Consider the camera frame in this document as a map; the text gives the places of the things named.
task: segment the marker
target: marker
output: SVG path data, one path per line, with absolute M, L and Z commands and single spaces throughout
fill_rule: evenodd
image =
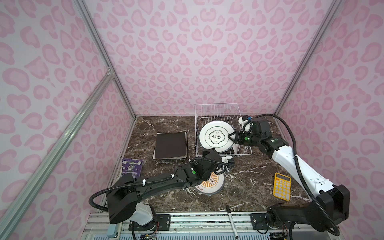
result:
M 228 205 L 225 205 L 225 208 L 227 209 L 227 213 L 228 213 L 228 216 L 229 216 L 229 221 L 231 222 L 231 226 L 232 226 L 232 229 L 233 229 L 233 233 L 235 234 L 235 238 L 238 239 L 239 235 L 237 234 L 237 231 L 236 231 L 236 228 L 235 228 L 235 223 L 233 222 L 231 210 L 229 209 Z

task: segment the blue grate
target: blue grate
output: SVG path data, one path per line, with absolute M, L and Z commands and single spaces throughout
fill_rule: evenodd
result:
M 104 234 L 95 235 L 93 240 L 109 240 Z M 133 240 L 132 235 L 122 234 L 120 240 Z M 160 233 L 157 240 L 235 240 L 232 233 Z M 239 233 L 239 240 L 270 240 L 259 233 Z

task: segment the robotic arm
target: robotic arm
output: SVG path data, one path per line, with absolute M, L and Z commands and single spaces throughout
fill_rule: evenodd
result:
M 283 166 L 312 198 L 312 202 L 306 204 L 284 203 L 270 206 L 266 214 L 268 225 L 279 227 L 289 221 L 309 224 L 319 232 L 333 228 L 337 234 L 336 225 L 348 218 L 349 190 L 344 185 L 334 185 L 317 173 L 299 156 L 294 155 L 292 147 L 280 136 L 272 136 L 267 119 L 251 119 L 247 124 L 241 119 L 239 121 L 243 130 L 244 125 L 250 124 L 248 130 L 235 131 L 228 137 L 235 144 L 257 146 L 260 151 Z M 300 166 L 300 174 L 295 156 Z M 203 157 L 196 157 L 190 163 L 176 167 L 173 173 L 138 179 L 132 178 L 131 174 L 125 174 L 112 187 L 92 195 L 89 203 L 95 208 L 108 211 L 111 224 L 130 220 L 150 230 L 157 222 L 156 213 L 152 206 L 141 203 L 142 200 L 166 191 L 199 185 L 208 180 L 212 172 L 220 171 L 221 166 L 235 165 L 233 159 L 221 158 L 215 150 L 205 149 Z M 95 197 L 103 193 L 107 194 L 108 208 L 93 202 Z

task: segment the black notebook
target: black notebook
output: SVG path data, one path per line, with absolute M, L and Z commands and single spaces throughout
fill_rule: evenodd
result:
M 153 159 L 187 157 L 187 132 L 157 133 Z

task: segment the metal wire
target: metal wire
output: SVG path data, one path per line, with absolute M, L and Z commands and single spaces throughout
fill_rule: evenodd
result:
M 195 149 L 196 156 L 201 157 L 203 147 L 199 141 L 201 129 L 209 122 L 224 121 L 229 123 L 234 129 L 241 129 L 242 126 L 238 122 L 241 117 L 240 108 L 237 103 L 218 103 L 218 104 L 197 104 L 195 105 Z M 251 155 L 252 149 L 248 146 L 238 146 L 238 152 L 235 153 L 231 147 L 225 152 L 220 153 L 221 156 L 242 156 Z

